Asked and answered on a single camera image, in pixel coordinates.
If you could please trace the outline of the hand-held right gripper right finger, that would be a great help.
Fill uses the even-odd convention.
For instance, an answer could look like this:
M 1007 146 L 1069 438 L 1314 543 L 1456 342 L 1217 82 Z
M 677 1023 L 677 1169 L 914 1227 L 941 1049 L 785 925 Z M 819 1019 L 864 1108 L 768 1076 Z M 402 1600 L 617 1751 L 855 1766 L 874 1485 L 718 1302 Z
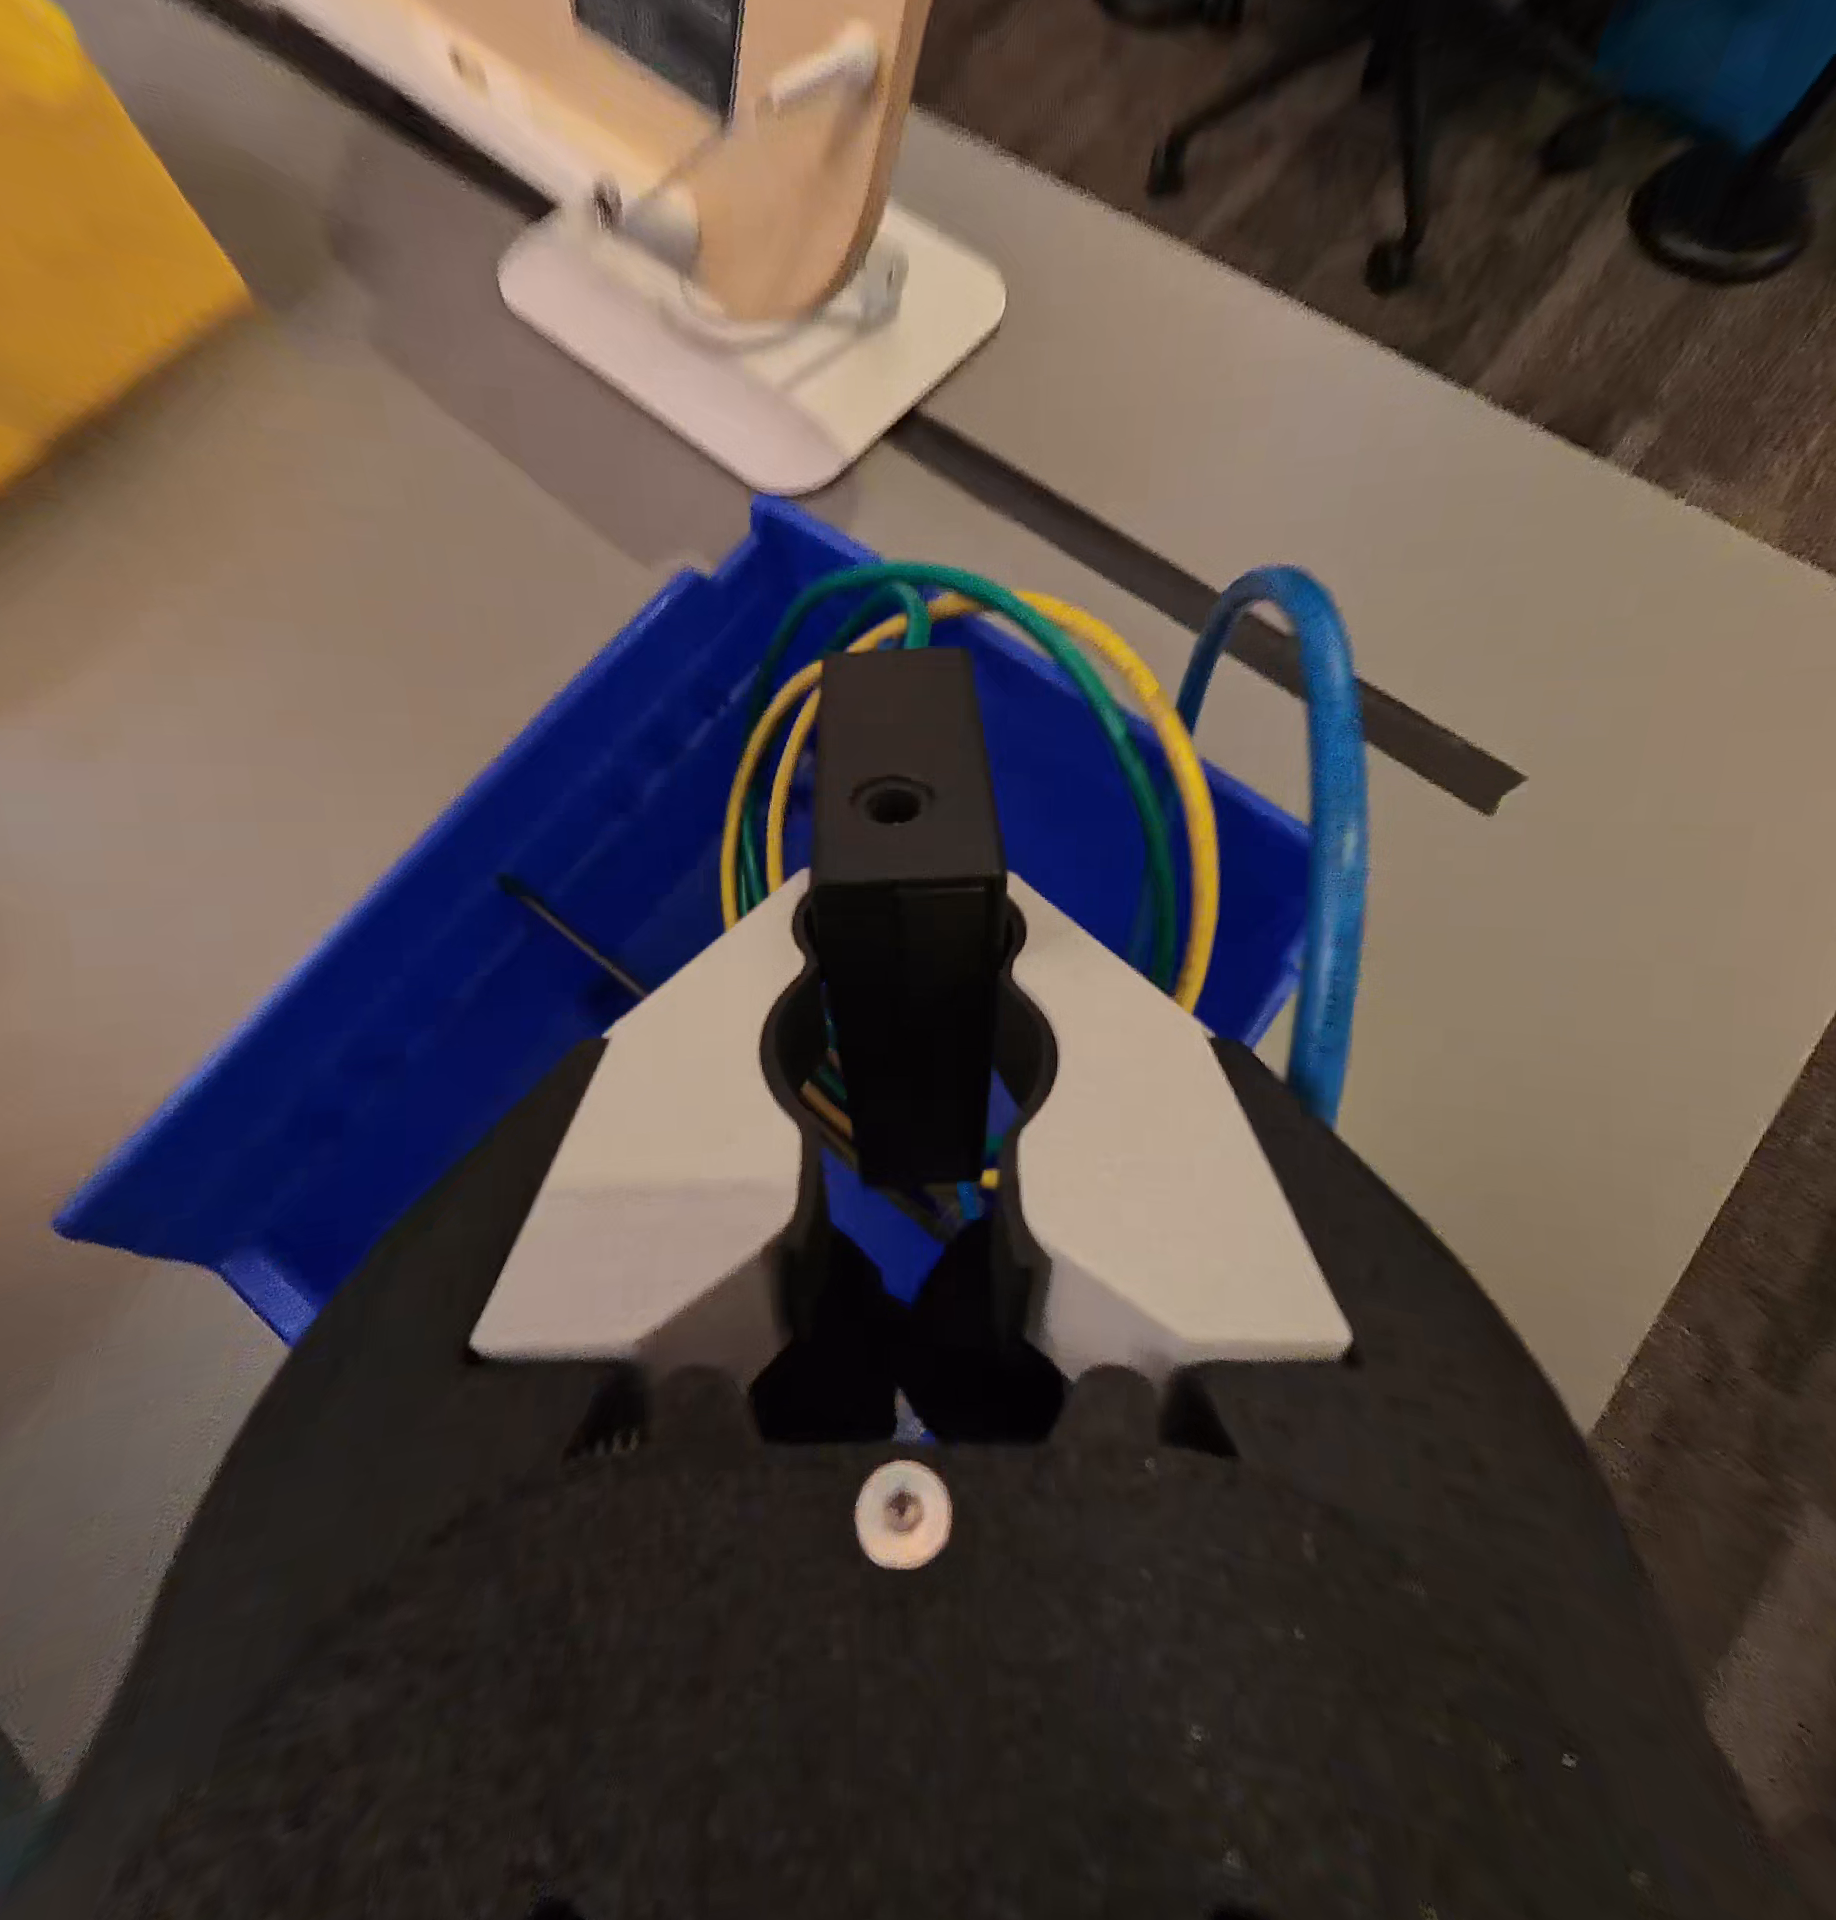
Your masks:
M 941 1326 L 1059 1374 L 1335 1360 L 1348 1314 L 1217 1045 L 1027 879 L 993 970 L 1007 1156 Z

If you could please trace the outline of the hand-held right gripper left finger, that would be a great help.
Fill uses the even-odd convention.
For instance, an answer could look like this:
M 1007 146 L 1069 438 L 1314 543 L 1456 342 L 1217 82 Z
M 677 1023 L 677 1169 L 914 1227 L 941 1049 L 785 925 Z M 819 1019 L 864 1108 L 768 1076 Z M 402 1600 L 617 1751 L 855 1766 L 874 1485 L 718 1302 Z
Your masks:
M 810 970 L 800 905 L 785 879 L 600 1036 L 471 1356 L 763 1374 L 785 1351 L 777 1252 L 819 1162 L 763 1023 Z

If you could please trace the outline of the black rectangular port block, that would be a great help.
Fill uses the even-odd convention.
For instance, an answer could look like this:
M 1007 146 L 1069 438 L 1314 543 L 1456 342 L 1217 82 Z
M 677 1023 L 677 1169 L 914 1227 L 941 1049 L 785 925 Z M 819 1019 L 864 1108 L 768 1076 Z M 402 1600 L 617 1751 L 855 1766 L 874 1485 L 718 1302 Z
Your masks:
M 1007 831 L 961 652 L 826 662 L 810 946 L 864 1185 L 979 1185 Z

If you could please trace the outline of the wooden arm white base stand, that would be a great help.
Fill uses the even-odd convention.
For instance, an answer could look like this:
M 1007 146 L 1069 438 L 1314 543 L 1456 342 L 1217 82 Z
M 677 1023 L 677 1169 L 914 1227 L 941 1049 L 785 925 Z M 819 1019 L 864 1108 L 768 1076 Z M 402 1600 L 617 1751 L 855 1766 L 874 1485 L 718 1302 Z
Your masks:
M 502 305 L 752 494 L 826 494 L 1007 325 L 896 213 L 929 0 L 292 0 L 552 194 Z

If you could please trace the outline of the thin black rod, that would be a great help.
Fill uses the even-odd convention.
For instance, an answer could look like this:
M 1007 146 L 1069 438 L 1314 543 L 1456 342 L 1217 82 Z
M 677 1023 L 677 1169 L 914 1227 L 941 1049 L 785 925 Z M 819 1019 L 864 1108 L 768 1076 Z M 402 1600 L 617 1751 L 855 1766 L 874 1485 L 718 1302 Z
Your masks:
M 566 946 L 580 946 L 626 1001 L 640 1001 L 649 989 L 635 970 L 617 970 L 580 925 L 566 925 L 525 879 L 494 879 L 525 920 L 544 920 Z

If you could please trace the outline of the black office chair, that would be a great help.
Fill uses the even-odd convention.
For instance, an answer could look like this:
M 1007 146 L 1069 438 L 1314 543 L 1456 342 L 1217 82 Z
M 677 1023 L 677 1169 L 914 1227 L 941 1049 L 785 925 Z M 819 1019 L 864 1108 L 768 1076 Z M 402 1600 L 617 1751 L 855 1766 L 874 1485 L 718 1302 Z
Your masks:
M 1414 288 L 1414 267 L 1429 254 L 1429 180 L 1435 180 L 1435 111 L 1429 111 L 1429 70 L 1435 48 L 1490 48 L 1512 70 L 1552 82 L 1578 111 L 1570 124 L 1545 133 L 1537 167 L 1578 175 L 1590 167 L 1619 89 L 1590 70 L 1590 54 L 1545 25 L 1537 7 L 1512 0 L 1360 0 L 1360 7 L 1314 7 L 1285 48 L 1268 48 L 1256 70 L 1234 70 L 1210 102 L 1194 102 L 1144 167 L 1144 194 L 1169 204 L 1183 194 L 1183 158 L 1197 133 L 1234 124 L 1243 111 L 1268 102 L 1314 63 L 1364 54 L 1360 89 L 1392 92 L 1392 133 L 1397 133 L 1397 236 L 1364 254 L 1364 288 L 1397 298 Z

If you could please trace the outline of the black round stand base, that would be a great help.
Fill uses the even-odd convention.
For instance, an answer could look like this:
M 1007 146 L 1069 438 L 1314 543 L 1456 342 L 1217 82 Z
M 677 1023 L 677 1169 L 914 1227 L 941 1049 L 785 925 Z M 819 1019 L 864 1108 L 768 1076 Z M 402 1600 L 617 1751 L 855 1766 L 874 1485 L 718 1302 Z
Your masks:
M 1815 242 L 1815 185 L 1769 158 L 1698 142 L 1633 185 L 1625 230 L 1662 273 L 1769 285 Z

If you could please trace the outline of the yellow plastic bin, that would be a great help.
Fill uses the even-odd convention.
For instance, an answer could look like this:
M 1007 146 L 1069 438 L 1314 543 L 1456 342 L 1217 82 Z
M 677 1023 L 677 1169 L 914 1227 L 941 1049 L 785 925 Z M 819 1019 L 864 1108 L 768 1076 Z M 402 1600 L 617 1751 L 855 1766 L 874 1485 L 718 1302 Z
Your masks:
M 236 314 L 236 261 L 74 18 L 0 0 L 0 494 Z

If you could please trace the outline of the blue container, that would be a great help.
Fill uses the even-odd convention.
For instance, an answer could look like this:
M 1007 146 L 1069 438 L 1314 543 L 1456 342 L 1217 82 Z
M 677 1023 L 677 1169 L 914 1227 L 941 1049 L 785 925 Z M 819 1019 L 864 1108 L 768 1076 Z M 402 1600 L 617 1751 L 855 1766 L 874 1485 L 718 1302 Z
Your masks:
M 1590 82 L 1685 133 L 1754 146 L 1836 63 L 1836 0 L 1619 0 Z

